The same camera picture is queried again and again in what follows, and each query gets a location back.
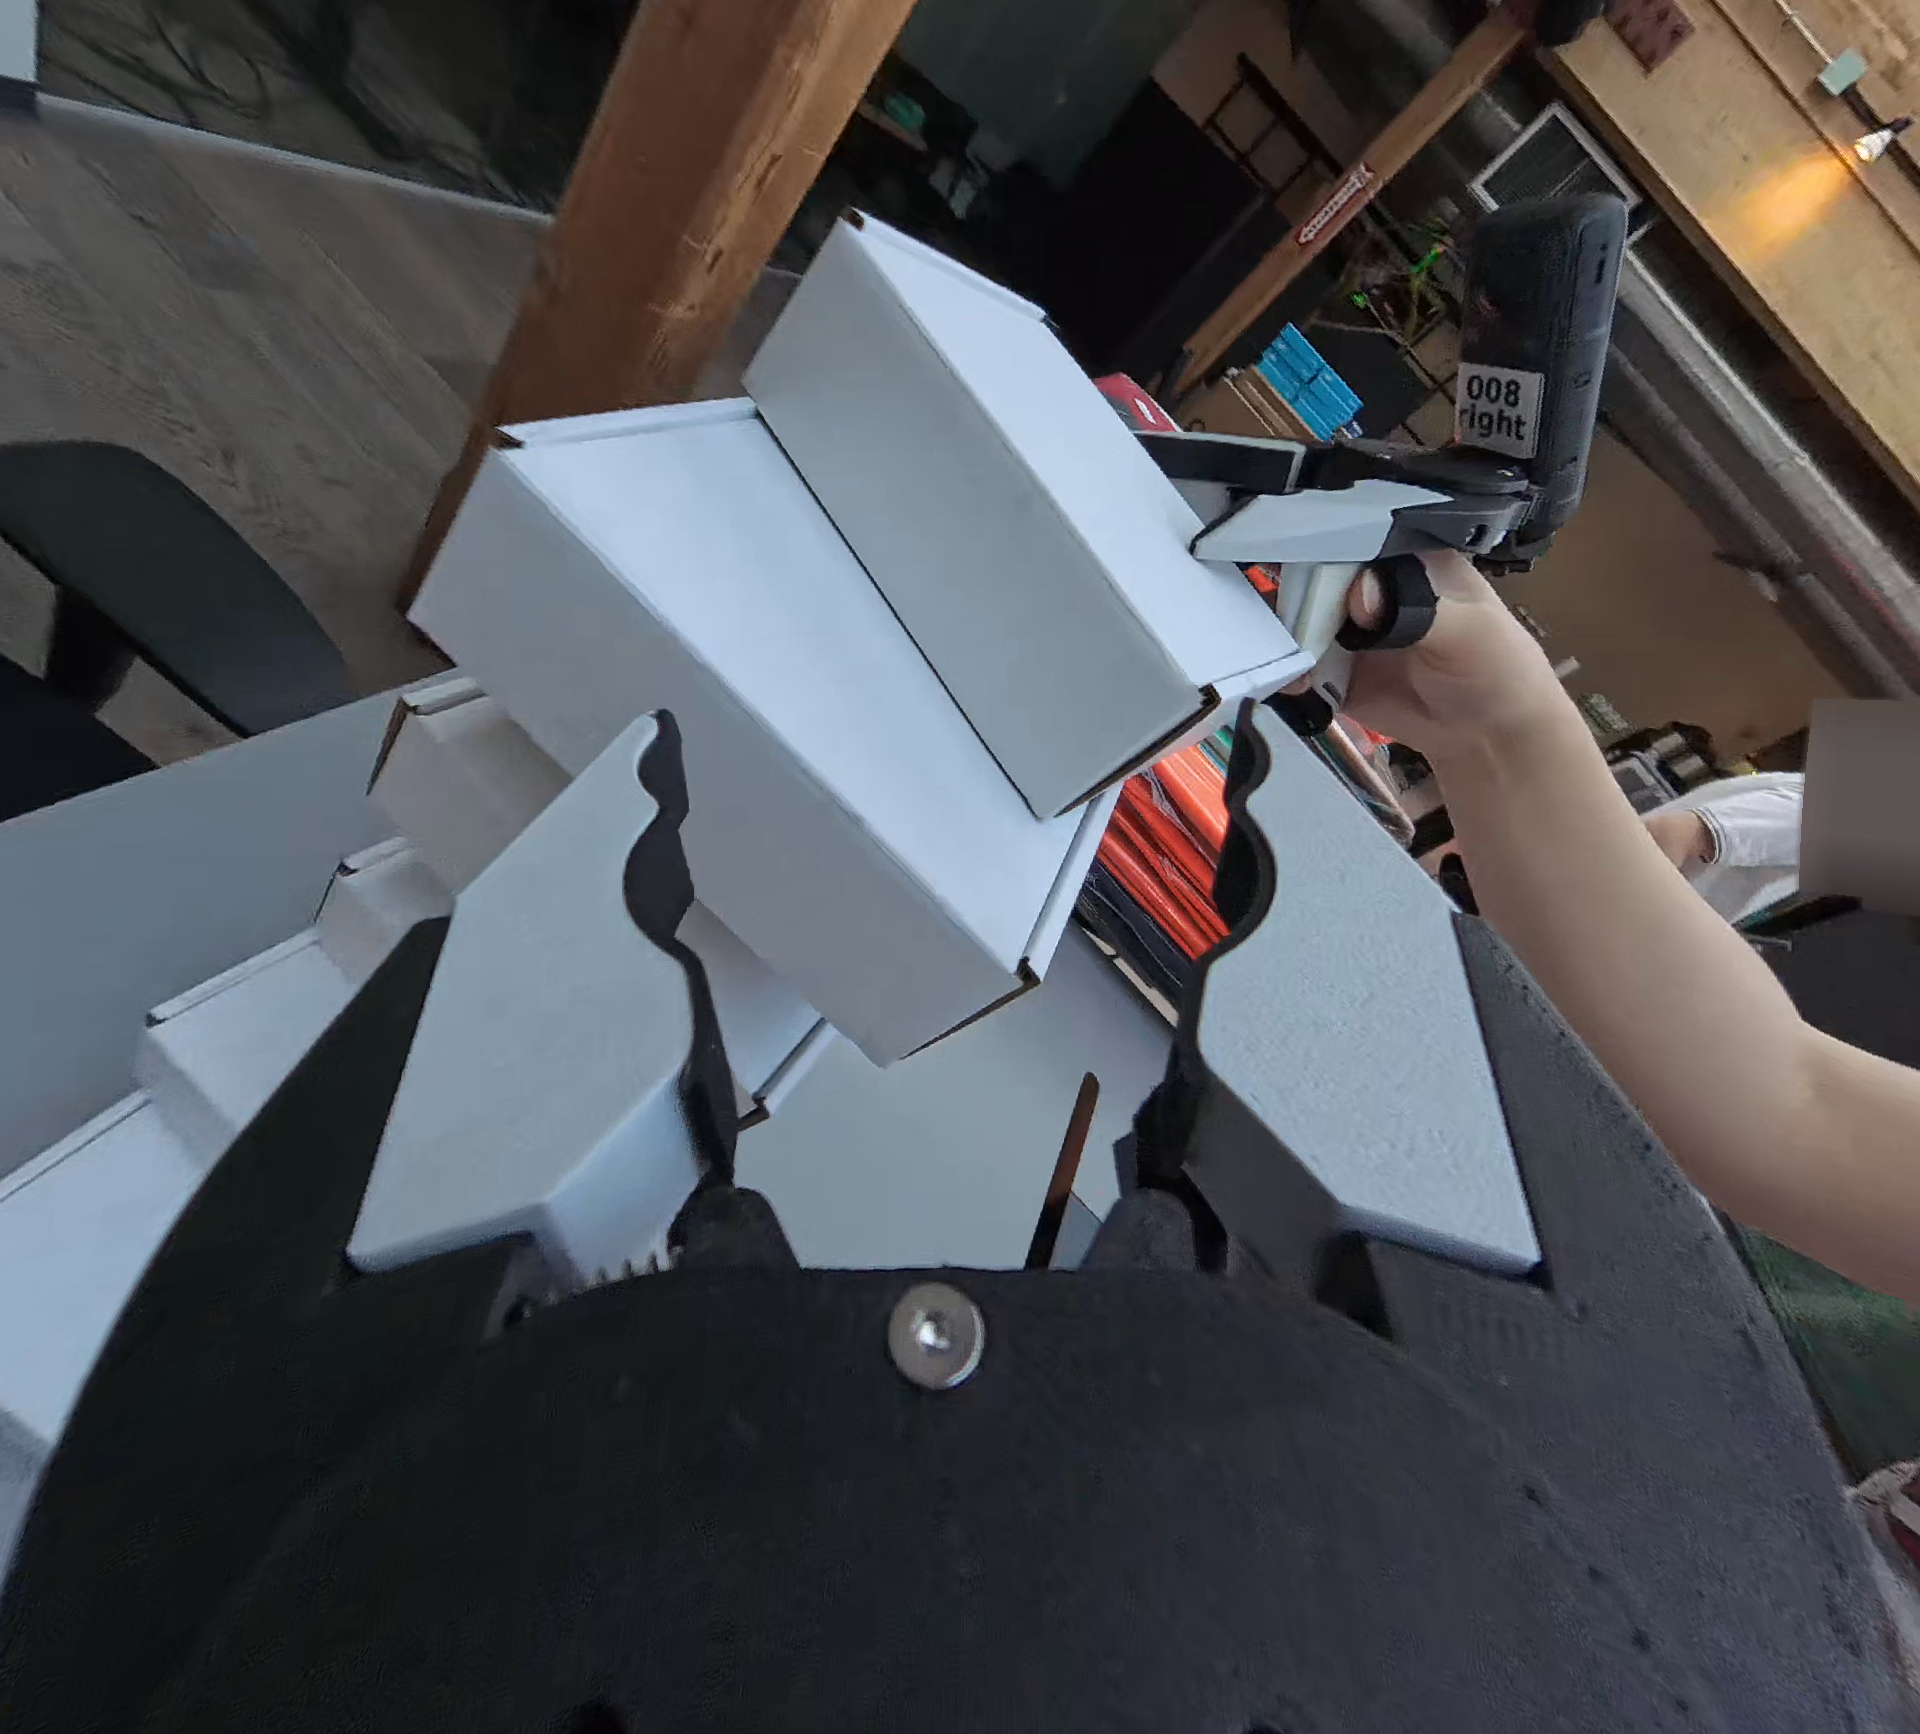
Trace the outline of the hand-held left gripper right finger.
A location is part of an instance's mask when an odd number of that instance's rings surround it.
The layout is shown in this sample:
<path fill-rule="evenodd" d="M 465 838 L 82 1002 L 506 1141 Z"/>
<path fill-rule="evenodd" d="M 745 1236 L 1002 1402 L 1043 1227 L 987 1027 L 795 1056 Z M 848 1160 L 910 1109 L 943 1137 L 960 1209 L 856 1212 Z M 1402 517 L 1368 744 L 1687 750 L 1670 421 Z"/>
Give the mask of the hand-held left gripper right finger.
<path fill-rule="evenodd" d="M 1542 1244 L 1458 911 L 1273 706 L 1240 706 L 1195 964 L 1135 1184 L 1195 1196 L 1269 1273 L 1389 1242 L 1501 1279 Z"/>

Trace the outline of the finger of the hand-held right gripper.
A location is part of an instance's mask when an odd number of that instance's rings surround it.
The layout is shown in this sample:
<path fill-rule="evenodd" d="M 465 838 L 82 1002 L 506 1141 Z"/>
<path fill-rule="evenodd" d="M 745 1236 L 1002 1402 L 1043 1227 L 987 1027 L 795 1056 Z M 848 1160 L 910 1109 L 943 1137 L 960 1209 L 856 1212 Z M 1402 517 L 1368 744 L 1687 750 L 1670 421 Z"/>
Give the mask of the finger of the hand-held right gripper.
<path fill-rule="evenodd" d="M 1233 566 L 1364 566 L 1397 552 L 1400 517 L 1455 505 L 1451 491 L 1386 477 L 1253 494 L 1195 536 L 1193 558 Z"/>
<path fill-rule="evenodd" d="M 1353 472 L 1333 444 L 1296 444 L 1262 436 L 1136 428 L 1136 442 L 1178 490 L 1202 487 L 1231 497 L 1337 491 Z"/>

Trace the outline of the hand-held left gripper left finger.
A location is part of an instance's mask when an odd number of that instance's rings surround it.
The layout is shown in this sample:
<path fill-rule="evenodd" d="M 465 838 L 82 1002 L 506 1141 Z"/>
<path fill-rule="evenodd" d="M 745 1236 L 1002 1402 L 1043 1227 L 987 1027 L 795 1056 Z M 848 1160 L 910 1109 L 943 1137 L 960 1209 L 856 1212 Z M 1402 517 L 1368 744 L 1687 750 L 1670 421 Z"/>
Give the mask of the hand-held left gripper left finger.
<path fill-rule="evenodd" d="M 528 1237 L 560 1281 L 592 1283 L 732 1181 L 739 1091 L 684 938 L 686 820 L 680 728 L 645 714 L 458 894 L 355 1266 Z"/>

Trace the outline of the person's right forearm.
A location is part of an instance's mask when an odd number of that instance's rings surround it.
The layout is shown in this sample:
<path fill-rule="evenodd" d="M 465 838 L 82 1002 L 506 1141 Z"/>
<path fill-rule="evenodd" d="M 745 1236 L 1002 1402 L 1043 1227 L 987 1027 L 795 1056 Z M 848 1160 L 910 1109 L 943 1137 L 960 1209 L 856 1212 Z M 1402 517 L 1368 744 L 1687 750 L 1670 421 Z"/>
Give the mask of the person's right forearm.
<path fill-rule="evenodd" d="M 1556 682 L 1420 752 L 1477 904 L 1706 1200 L 1918 1298 L 1918 1074 L 1812 1025 L 1634 815 Z"/>

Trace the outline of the person's right hand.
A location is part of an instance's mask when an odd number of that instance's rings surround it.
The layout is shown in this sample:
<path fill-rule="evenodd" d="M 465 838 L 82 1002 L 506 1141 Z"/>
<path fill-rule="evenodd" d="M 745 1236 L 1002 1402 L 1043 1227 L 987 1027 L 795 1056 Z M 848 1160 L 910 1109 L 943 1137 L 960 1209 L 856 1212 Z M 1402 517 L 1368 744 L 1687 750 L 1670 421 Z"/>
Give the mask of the person's right hand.
<path fill-rule="evenodd" d="M 1412 559 L 1435 598 L 1412 646 L 1353 655 L 1341 698 L 1368 729 L 1411 746 L 1437 770 L 1467 756 L 1590 747 L 1593 735 L 1542 644 L 1462 553 Z"/>

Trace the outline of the stack of blue boxes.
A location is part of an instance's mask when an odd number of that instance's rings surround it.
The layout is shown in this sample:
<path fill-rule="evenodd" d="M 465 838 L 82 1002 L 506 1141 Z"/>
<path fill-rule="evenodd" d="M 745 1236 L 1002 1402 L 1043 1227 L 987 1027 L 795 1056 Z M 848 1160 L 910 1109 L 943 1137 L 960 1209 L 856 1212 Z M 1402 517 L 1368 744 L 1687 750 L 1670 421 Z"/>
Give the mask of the stack of blue boxes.
<path fill-rule="evenodd" d="M 1267 344 L 1254 372 L 1310 437 L 1331 440 L 1359 428 L 1361 396 L 1298 323 L 1288 321 Z"/>

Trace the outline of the grey pipe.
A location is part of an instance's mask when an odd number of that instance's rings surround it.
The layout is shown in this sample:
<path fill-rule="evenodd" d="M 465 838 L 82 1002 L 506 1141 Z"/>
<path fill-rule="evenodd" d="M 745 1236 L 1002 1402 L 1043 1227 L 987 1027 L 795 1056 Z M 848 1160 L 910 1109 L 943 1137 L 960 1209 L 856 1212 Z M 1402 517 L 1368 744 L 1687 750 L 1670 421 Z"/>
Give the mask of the grey pipe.
<path fill-rule="evenodd" d="M 1918 691 L 1917 494 L 1667 224 L 1628 247 L 1600 417 L 1859 696 Z"/>

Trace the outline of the row of white boxes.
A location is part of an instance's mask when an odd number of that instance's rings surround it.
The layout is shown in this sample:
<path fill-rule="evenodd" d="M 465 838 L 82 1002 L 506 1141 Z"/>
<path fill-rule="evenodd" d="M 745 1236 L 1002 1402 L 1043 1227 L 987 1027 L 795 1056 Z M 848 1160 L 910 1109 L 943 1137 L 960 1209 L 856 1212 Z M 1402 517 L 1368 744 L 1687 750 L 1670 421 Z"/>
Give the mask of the row of white boxes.
<path fill-rule="evenodd" d="M 453 913 L 484 868 L 551 809 L 569 776 L 469 678 L 399 696 L 372 801 L 399 834 L 344 860 L 313 925 L 151 1010 L 135 1091 L 104 1120 L 5 1175 L 5 1538 L 33 1503 L 84 1383 L 133 1289 L 219 1160 L 254 1121 L 353 993 L 425 920 Z M 833 1025 L 707 906 L 680 940 L 712 991 L 746 1128 L 801 1083 Z M 675 1095 L 583 1149 L 572 1200 L 492 1206 L 473 1232 L 526 1236 L 537 1279 L 570 1294 L 661 1266 L 692 1192 Z"/>

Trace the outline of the orange plastic-wrapped package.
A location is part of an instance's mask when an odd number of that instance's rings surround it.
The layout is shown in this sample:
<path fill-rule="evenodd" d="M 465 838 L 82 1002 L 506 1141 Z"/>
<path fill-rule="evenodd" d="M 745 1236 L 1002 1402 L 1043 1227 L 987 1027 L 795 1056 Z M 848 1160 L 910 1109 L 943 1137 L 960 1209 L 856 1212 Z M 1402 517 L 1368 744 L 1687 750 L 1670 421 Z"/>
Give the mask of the orange plastic-wrapped package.
<path fill-rule="evenodd" d="M 1075 918 L 1176 1018 L 1200 960 L 1231 933 L 1217 904 L 1231 829 L 1233 734 L 1183 746 L 1126 778 Z"/>

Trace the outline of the black office chair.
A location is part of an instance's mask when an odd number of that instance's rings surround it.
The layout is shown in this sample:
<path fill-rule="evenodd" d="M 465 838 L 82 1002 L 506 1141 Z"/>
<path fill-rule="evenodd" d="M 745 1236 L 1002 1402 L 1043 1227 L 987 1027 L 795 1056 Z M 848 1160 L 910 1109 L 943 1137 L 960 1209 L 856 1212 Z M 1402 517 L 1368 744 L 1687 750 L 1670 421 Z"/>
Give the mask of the black office chair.
<path fill-rule="evenodd" d="M 50 585 L 42 670 L 27 682 L 114 759 L 143 754 L 102 723 L 146 665 L 251 740 L 355 700 L 338 644 L 300 593 L 179 475 L 90 440 L 6 442 L 2 537 Z"/>

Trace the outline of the wall vent grille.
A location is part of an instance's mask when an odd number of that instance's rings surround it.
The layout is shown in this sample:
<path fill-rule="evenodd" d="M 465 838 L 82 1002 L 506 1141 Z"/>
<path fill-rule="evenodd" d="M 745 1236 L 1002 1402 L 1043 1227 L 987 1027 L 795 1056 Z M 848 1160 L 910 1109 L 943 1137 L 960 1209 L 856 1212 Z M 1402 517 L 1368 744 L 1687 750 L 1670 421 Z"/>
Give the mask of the wall vent grille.
<path fill-rule="evenodd" d="M 1579 194 L 1610 194 L 1626 210 L 1642 202 L 1614 153 L 1563 104 L 1550 104 L 1468 181 L 1485 210 Z"/>

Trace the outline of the red wall sign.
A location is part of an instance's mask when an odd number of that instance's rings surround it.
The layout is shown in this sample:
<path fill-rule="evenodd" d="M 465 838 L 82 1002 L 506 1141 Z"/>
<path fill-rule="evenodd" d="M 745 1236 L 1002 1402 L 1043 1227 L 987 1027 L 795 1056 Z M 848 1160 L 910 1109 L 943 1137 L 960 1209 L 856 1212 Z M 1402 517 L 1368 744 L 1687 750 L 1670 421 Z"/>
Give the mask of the red wall sign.
<path fill-rule="evenodd" d="M 1338 233 L 1359 210 L 1366 208 L 1381 190 L 1381 172 L 1368 162 L 1356 162 L 1331 187 L 1324 200 L 1295 229 L 1295 244 L 1313 253 L 1324 240 Z"/>

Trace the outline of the wooden post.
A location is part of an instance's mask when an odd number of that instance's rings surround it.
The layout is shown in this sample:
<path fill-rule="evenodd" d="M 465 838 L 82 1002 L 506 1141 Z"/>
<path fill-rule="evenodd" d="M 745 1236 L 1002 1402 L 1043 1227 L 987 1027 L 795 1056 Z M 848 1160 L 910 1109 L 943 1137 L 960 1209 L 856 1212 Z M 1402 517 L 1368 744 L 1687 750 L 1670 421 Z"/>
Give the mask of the wooden post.
<path fill-rule="evenodd" d="M 400 575 L 404 616 L 500 428 L 692 394 L 916 2 L 638 2 Z"/>

